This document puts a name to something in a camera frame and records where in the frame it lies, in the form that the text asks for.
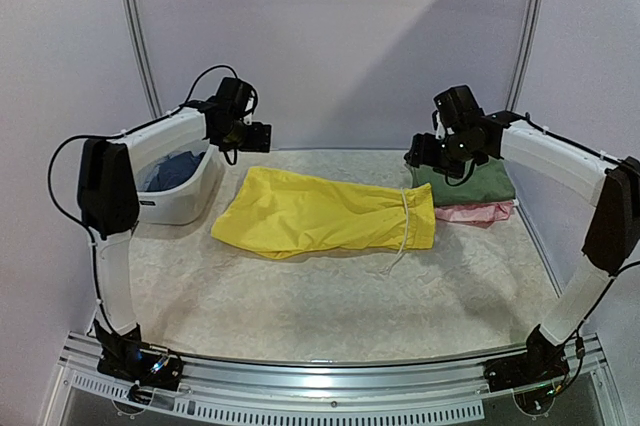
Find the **green sleeveless shirt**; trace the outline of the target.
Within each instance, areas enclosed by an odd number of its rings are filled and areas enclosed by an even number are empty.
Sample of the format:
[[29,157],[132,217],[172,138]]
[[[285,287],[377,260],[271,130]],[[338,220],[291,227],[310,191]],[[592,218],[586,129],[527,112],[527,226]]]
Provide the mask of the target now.
[[447,185],[445,176],[428,166],[416,168],[407,165],[406,168],[411,175],[413,188],[431,185],[436,207],[495,203],[516,198],[515,187],[503,163],[495,159],[477,166],[471,177],[460,186],[457,186],[458,180],[452,179],[452,186]]

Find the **yellow garment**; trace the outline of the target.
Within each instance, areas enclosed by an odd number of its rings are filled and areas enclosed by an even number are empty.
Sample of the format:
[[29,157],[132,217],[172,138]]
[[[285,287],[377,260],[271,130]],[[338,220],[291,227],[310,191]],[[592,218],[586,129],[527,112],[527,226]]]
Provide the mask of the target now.
[[331,251],[434,247],[432,187],[391,188],[251,167],[211,237],[270,260]]

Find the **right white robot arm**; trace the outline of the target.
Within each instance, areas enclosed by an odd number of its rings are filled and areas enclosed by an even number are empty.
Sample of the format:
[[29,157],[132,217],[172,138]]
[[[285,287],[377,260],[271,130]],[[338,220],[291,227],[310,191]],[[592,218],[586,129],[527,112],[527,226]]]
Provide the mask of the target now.
[[592,314],[639,243],[639,161],[616,158],[510,110],[485,112],[466,85],[434,99],[433,130],[414,136],[406,161],[428,166],[449,187],[489,160],[517,166],[563,191],[583,228],[577,265],[537,333],[565,343]]

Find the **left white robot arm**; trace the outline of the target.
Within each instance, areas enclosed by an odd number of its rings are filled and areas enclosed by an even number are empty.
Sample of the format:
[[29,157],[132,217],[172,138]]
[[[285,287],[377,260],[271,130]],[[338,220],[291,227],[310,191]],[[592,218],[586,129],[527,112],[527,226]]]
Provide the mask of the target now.
[[225,77],[206,100],[187,100],[146,124],[85,141],[77,202],[92,248],[99,329],[129,337],[138,328],[129,276],[129,244],[140,215],[134,169],[194,142],[217,148],[229,164],[240,152],[269,152],[271,125],[251,119],[258,103],[254,86]]

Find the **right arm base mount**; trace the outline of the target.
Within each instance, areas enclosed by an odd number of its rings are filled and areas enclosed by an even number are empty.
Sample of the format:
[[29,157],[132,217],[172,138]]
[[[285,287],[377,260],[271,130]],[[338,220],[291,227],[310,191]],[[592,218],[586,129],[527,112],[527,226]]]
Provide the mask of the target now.
[[[559,345],[549,342],[536,326],[526,340],[523,353],[489,360],[483,364],[483,377],[491,392],[512,390],[517,408],[537,417],[548,413],[555,400],[578,379],[586,349],[577,328]],[[574,339],[578,366],[571,371],[565,346]]]

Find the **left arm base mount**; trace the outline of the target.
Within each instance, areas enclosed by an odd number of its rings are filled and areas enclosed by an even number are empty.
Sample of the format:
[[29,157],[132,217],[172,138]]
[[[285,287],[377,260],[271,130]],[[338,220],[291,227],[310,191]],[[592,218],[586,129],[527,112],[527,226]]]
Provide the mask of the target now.
[[102,348],[97,371],[111,378],[132,384],[127,399],[140,404],[150,402],[144,388],[177,392],[184,362],[170,349],[144,342],[136,325],[125,334],[116,334],[94,321],[96,339]]

